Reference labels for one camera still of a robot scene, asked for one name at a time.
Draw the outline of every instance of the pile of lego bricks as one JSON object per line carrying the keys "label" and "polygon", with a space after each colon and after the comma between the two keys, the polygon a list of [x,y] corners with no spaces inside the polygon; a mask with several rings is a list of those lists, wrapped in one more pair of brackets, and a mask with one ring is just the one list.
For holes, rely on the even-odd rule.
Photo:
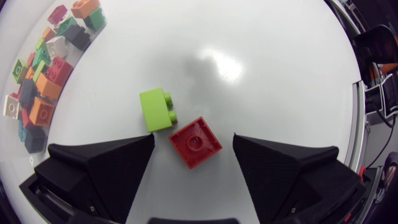
{"label": "pile of lego bricks", "polygon": [[[140,93],[139,99],[148,132],[169,128],[177,123],[177,115],[171,109],[173,101],[169,92],[155,88]],[[189,169],[196,167],[222,148],[202,117],[170,135],[169,141]]]}
{"label": "pile of lego bricks", "polygon": [[65,60],[70,47],[84,52],[91,44],[90,35],[77,19],[83,19],[94,33],[101,32],[105,25],[98,0],[74,2],[70,11],[60,5],[48,17],[51,25],[44,29],[35,51],[26,61],[17,59],[12,69],[19,90],[6,95],[3,115],[17,120],[19,139],[29,153],[45,149],[47,134],[43,127],[50,125],[57,100],[73,70]]}

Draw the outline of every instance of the black plastic part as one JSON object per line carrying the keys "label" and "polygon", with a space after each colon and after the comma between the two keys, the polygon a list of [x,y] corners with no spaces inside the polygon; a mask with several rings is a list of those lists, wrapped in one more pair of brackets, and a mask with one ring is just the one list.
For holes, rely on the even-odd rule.
{"label": "black plastic part", "polygon": [[26,129],[25,147],[29,153],[43,150],[46,135],[40,127]]}
{"label": "black plastic part", "polygon": [[32,79],[24,79],[22,82],[21,92],[19,93],[19,102],[21,106],[30,110],[33,104],[33,99],[37,94],[35,83]]}
{"label": "black plastic part", "polygon": [[365,112],[371,113],[382,109],[380,86],[374,87],[372,90],[365,92]]}
{"label": "black plastic part", "polygon": [[49,206],[46,203],[42,193],[37,188],[37,176],[33,174],[19,186],[28,202],[34,207],[39,215],[47,221],[47,223],[66,223],[67,219],[63,218],[56,212],[56,206]]}
{"label": "black plastic part", "polygon": [[69,219],[68,224],[114,224],[114,222],[93,217],[82,211],[77,211],[76,214]]}
{"label": "black plastic part", "polygon": [[224,220],[166,220],[162,218],[151,218],[148,224],[239,224],[239,222],[234,218],[228,218]]}
{"label": "black plastic part", "polygon": [[386,101],[386,116],[389,116],[398,110],[398,75],[393,74],[387,78],[382,87]]}
{"label": "black plastic part", "polygon": [[90,215],[111,218],[86,171],[50,157],[35,168],[35,173],[39,182],[64,202]]}
{"label": "black plastic part", "polygon": [[309,148],[235,135],[233,149],[260,223],[342,220],[352,207],[341,206],[364,192],[359,176],[336,160],[334,146]]}
{"label": "black plastic part", "polygon": [[398,46],[391,30],[385,25],[359,34],[354,38],[357,53],[367,62],[397,63]]}
{"label": "black plastic part", "polygon": [[154,147],[153,134],[84,146],[51,144],[50,158],[20,188],[50,223],[66,223],[78,210],[125,223]]}
{"label": "black plastic part", "polygon": [[90,35],[85,32],[85,28],[78,24],[71,25],[63,36],[69,40],[79,50],[86,50],[91,44]]}

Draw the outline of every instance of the green lego brick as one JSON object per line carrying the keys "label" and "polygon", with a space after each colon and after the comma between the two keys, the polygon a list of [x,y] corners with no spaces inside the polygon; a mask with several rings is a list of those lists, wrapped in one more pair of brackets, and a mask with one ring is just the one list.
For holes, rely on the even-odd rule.
{"label": "green lego brick", "polygon": [[86,18],[83,19],[86,26],[95,31],[99,30],[105,24],[105,17],[102,15],[102,8],[97,7]]}
{"label": "green lego brick", "polygon": [[16,83],[22,84],[28,68],[29,66],[24,60],[17,59],[14,64],[14,68],[12,69],[12,77],[14,77]]}
{"label": "green lego brick", "polygon": [[156,88],[140,93],[139,99],[148,132],[171,127],[177,122],[174,110],[169,110],[173,106],[169,92]]}
{"label": "green lego brick", "polygon": [[47,65],[45,64],[45,62],[43,60],[40,61],[39,65],[36,68],[35,74],[33,75],[33,82],[36,83],[37,78],[39,77],[40,73],[45,73],[45,71],[47,70]]}
{"label": "green lego brick", "polygon": [[47,52],[47,50],[43,49],[43,48],[39,48],[38,50],[36,50],[35,57],[33,58],[33,62],[32,62],[33,69],[36,69],[42,60],[44,61],[44,63],[46,65],[51,64],[51,58],[50,58],[50,55]]}
{"label": "green lego brick", "polygon": [[43,48],[43,49],[47,50],[47,46],[46,46],[45,41],[44,41],[43,38],[39,38],[36,41],[35,49],[38,50],[39,48]]}
{"label": "green lego brick", "polygon": [[71,16],[59,25],[56,36],[61,36],[73,24],[77,24],[77,22],[76,19]]}

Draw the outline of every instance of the white tabletop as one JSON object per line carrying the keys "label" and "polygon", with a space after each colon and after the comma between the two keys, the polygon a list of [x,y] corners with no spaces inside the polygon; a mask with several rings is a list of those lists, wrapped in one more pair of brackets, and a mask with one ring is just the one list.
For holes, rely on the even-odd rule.
{"label": "white tabletop", "polygon": [[[344,162],[352,84],[360,75],[348,38],[323,1],[101,3],[107,25],[65,85],[48,143],[146,135],[139,93],[169,91],[178,124],[154,133],[128,223],[150,217],[258,223],[233,152],[234,133],[338,146]],[[167,137],[199,116],[223,148],[190,170]],[[21,220],[42,222],[15,189],[33,173],[27,159],[3,162],[0,169]]]}

